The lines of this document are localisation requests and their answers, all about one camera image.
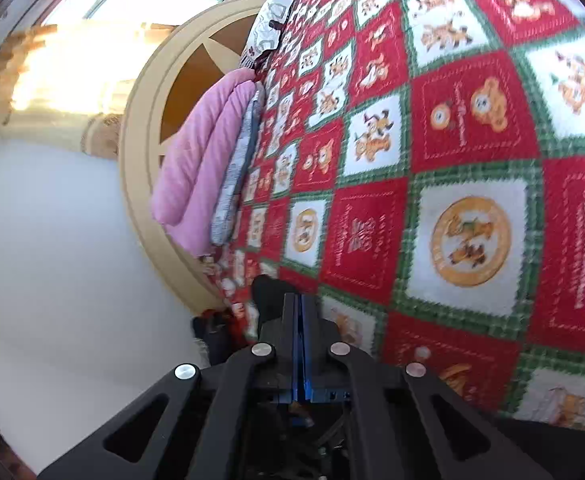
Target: window pane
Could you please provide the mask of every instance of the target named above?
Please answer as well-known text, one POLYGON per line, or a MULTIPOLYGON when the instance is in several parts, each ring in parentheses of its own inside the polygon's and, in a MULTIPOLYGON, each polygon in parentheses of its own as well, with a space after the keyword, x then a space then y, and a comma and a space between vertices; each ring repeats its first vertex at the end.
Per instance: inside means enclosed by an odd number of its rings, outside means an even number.
POLYGON ((90 18, 181 25, 221 1, 223 0, 106 0, 90 18))

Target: yellow curtain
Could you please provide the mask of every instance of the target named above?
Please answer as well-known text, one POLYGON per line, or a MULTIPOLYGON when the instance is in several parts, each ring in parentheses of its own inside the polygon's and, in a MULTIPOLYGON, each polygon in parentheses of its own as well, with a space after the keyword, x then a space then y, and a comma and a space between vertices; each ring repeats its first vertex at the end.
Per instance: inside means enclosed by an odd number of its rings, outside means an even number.
POLYGON ((128 94, 173 29, 87 20, 13 34, 0 49, 0 138, 116 158, 128 94))

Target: bed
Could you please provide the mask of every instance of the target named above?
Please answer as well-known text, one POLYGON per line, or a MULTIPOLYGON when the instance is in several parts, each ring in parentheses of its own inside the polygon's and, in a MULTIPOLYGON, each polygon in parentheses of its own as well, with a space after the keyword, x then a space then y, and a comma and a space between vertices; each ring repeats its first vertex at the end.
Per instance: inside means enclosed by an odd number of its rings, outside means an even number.
MULTIPOLYGON (((152 74, 159 105, 134 92, 127 112, 122 180, 130 196, 144 165, 140 201, 179 70, 152 74), (150 147, 128 144, 133 128, 150 147)), ((146 250, 152 232, 175 253, 173 290, 196 310, 223 296, 253 312, 252 280, 278 277, 384 362, 424 362, 483 409, 585 430, 580 1, 296 0, 258 76, 260 144, 208 263, 219 290, 143 218, 146 250)))

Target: teddy bear print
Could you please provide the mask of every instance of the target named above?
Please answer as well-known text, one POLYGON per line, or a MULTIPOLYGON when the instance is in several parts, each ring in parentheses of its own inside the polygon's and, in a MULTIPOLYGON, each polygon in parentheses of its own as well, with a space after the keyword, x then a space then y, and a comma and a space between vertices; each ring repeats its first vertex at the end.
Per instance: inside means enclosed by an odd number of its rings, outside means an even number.
POLYGON ((490 124, 494 132, 502 132, 508 126, 506 107, 508 101, 499 89, 496 77, 489 77, 484 86, 478 88, 471 98, 473 117, 481 124, 490 124))

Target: folded pink blanket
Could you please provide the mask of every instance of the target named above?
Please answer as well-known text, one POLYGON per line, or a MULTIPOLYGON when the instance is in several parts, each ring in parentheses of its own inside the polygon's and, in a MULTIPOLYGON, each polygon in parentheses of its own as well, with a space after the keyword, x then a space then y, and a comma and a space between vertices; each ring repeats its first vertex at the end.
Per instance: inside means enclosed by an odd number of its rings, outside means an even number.
POLYGON ((193 256, 210 250, 210 222, 254 76, 241 68, 208 89, 175 134, 155 184, 153 217, 193 256))

